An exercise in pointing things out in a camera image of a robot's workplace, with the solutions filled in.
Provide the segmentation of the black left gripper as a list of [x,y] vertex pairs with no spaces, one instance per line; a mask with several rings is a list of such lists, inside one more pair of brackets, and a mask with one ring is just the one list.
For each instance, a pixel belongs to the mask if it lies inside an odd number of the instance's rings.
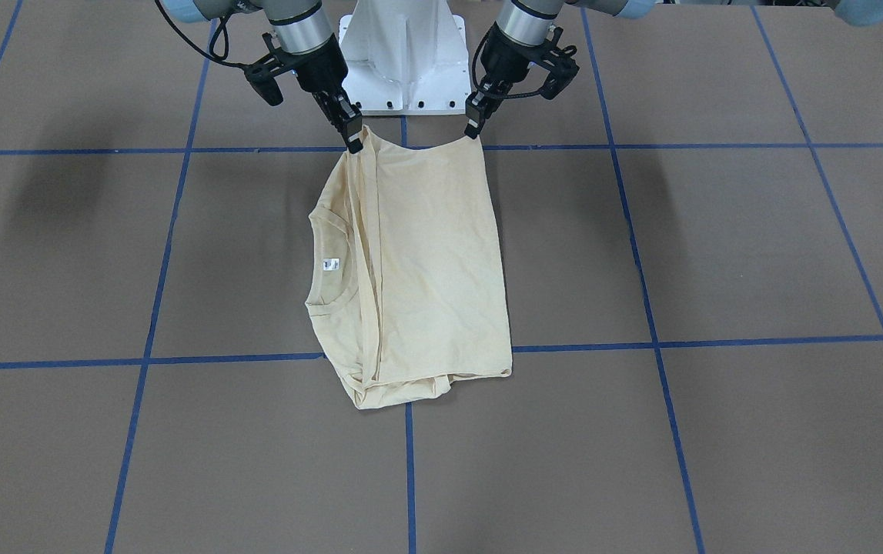
[[542,35],[535,43],[515,41],[496,22],[487,29],[470,63],[473,92],[466,99],[468,118],[463,135],[477,139],[480,129],[505,99],[540,97],[537,90],[512,94],[511,89],[527,77],[544,39]]

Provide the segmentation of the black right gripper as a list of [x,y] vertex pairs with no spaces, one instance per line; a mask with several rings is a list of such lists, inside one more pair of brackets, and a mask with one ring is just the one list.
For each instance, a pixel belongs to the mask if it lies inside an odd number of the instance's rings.
[[338,39],[330,36],[321,46],[294,54],[298,84],[314,97],[323,115],[338,131],[345,131],[347,151],[363,150],[363,113],[345,90],[347,63]]

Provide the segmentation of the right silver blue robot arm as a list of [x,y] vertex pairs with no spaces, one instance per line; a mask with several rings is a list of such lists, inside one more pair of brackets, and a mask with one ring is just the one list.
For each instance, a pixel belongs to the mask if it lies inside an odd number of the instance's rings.
[[[279,75],[293,73],[303,91],[317,102],[323,115],[342,137],[347,151],[363,150],[363,113],[345,89],[349,69],[322,1],[156,1],[164,21],[188,46],[216,65],[237,68],[266,104],[278,106],[283,92]],[[272,27],[263,35],[266,54],[252,63],[229,60],[229,50],[217,53],[219,39],[229,41],[227,25],[237,14],[263,13]],[[191,41],[178,22],[217,21],[206,48]]]

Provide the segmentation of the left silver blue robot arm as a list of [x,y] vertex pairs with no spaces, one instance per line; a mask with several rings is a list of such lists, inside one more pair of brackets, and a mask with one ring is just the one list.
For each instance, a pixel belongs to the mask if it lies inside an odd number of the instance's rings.
[[[565,5],[586,8],[618,18],[643,18],[658,4],[657,1],[506,1],[504,7],[515,5],[522,12],[533,12],[539,18],[554,21]],[[883,1],[817,1],[828,7],[836,17],[853,27],[870,27],[883,22]]]

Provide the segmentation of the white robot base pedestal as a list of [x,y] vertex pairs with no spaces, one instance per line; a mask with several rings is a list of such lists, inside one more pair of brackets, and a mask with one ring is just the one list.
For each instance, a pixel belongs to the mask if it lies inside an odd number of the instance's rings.
[[466,24],[446,1],[360,1],[338,21],[345,90],[365,117],[463,115]]

